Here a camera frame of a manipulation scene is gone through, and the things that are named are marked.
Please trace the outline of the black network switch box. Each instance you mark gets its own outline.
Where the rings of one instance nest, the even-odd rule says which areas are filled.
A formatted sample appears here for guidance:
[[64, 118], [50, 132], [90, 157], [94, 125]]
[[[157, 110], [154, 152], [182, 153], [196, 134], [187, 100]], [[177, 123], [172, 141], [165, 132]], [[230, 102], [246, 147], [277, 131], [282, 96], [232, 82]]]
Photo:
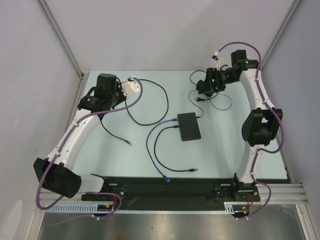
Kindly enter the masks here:
[[195, 112], [177, 115], [179, 132], [182, 142], [200, 140], [202, 138]]

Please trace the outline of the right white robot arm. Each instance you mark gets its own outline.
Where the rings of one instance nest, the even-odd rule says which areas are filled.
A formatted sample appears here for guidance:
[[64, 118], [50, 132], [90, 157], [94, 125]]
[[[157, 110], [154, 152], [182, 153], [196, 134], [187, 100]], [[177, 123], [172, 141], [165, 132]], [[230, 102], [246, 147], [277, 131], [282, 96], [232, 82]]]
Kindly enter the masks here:
[[222, 92], [228, 84], [240, 82], [244, 87], [250, 113], [241, 128], [245, 142], [240, 166], [230, 186], [230, 197], [235, 201], [250, 199], [257, 191], [256, 169], [265, 148], [283, 132], [283, 111], [271, 102], [264, 87], [259, 59], [248, 59], [245, 50], [231, 53], [231, 67], [223, 69], [225, 60], [216, 51], [212, 57], [214, 68], [206, 70], [204, 80], [198, 81], [196, 90], [207, 97]]

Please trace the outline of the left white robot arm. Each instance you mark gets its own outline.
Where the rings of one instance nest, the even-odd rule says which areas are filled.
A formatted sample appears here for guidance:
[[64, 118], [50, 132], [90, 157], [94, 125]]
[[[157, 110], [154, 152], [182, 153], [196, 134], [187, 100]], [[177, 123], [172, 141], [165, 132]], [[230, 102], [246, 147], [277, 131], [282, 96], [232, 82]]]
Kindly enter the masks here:
[[74, 119], [55, 149], [46, 158], [34, 161], [41, 188], [69, 199], [81, 192], [92, 192], [99, 200], [109, 197], [110, 187], [101, 178], [77, 175], [73, 168], [85, 141], [106, 112], [126, 99], [123, 88], [129, 85], [114, 74], [98, 75], [96, 85], [80, 99]]

